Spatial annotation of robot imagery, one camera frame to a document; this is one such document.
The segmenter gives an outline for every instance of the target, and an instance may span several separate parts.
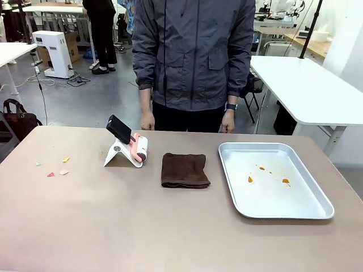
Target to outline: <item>metal tray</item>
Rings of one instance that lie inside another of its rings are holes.
[[[242,215],[296,219],[334,216],[331,202],[288,145],[223,143],[218,151],[234,206]]]

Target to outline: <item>bag handle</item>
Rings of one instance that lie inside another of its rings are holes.
[[[21,105],[20,102],[18,102],[15,99],[12,99],[12,98],[6,99],[4,101],[4,112],[5,112],[5,108],[6,108],[7,113],[11,113],[10,103],[15,105],[17,115],[20,115],[20,113],[27,113],[27,111],[24,109],[24,106]]]

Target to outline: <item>brown leather handbag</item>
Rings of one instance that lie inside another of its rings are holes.
[[[16,113],[10,109],[10,104],[16,107]],[[28,113],[24,106],[15,99],[7,99],[4,101],[4,113],[1,113],[7,121],[19,141],[22,141],[36,126],[42,126],[42,123],[33,113]],[[4,123],[0,123],[0,131],[8,131]],[[0,142],[7,142],[9,139],[0,138]]]

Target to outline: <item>gray jacket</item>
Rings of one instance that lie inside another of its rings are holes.
[[[139,89],[153,87],[154,101],[169,108],[223,106],[246,85],[254,16],[255,0],[138,0],[132,52]]]

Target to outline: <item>black pants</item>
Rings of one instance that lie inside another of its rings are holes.
[[[155,130],[218,133],[224,114],[225,106],[187,112],[168,108],[153,101]]]
[[[103,10],[90,16],[93,43],[102,67],[107,67],[108,63],[117,63],[112,40],[114,15],[114,10]]]

